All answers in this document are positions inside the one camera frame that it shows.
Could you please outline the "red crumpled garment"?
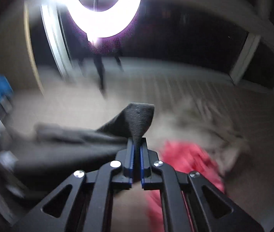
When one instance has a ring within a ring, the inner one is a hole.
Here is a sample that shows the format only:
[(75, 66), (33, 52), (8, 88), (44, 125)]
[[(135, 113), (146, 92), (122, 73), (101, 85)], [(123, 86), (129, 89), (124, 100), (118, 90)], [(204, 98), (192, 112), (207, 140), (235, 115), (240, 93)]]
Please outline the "red crumpled garment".
[[(222, 193), (225, 192), (217, 162), (211, 159), (199, 145), (188, 141), (168, 140), (160, 151), (160, 159), (171, 165), (176, 171), (185, 174), (198, 171)], [(150, 219), (150, 231), (164, 231), (159, 190), (148, 192), (147, 212)]]

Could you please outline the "dark grey daisy t-shirt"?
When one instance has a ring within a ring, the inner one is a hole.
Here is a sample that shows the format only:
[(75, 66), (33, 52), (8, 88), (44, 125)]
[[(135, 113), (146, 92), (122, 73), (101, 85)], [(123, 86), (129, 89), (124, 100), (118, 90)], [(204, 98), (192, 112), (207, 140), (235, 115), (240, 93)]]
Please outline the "dark grey daisy t-shirt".
[(1, 144), (0, 169), (29, 189), (53, 188), (76, 170), (94, 171), (112, 161), (129, 139), (139, 149), (154, 109), (152, 104), (130, 103), (96, 130), (39, 124), (33, 138), (9, 134)]

